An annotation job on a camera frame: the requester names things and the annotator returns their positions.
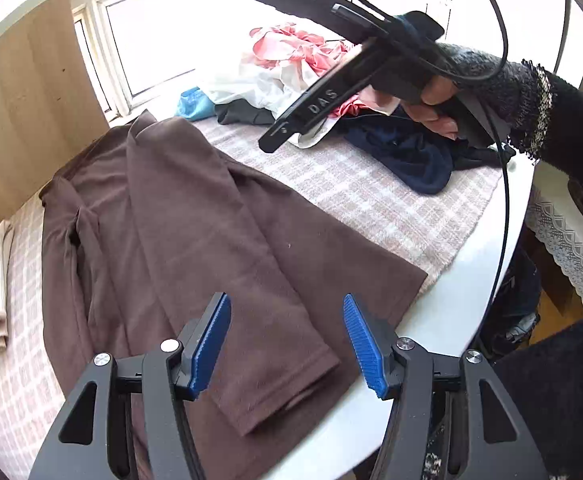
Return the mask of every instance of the fuzzy sweater sleeve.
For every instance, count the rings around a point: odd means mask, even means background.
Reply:
[[[441,44],[464,75],[484,74],[496,56]],[[508,62],[493,79],[475,88],[512,128],[511,144],[583,184],[583,92],[532,63]]]

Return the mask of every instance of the brown garment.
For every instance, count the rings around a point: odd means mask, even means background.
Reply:
[[[346,293],[397,324],[425,279],[182,118],[111,129],[41,198],[44,341],[66,394],[95,353],[145,353],[214,291],[232,298],[210,388],[187,406],[209,480],[262,475],[358,376]]]

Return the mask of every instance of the wooden board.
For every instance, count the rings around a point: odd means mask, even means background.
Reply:
[[[107,128],[70,0],[46,0],[0,37],[0,220]]]

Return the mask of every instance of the person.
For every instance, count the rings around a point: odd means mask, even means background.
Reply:
[[[442,47],[464,75],[487,73],[498,58],[453,45]],[[406,113],[441,136],[456,139],[453,118],[435,106],[456,92],[435,76],[422,103],[402,103]],[[475,87],[511,126],[510,144],[544,160],[583,184],[583,92],[531,62],[507,62],[493,79]],[[382,103],[388,96],[377,92]],[[494,365],[539,446],[552,478],[583,479],[583,320]]]

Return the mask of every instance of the light blue cloth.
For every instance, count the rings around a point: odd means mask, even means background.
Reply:
[[[180,94],[174,115],[184,117],[191,122],[213,117],[214,102],[198,86],[195,86]]]

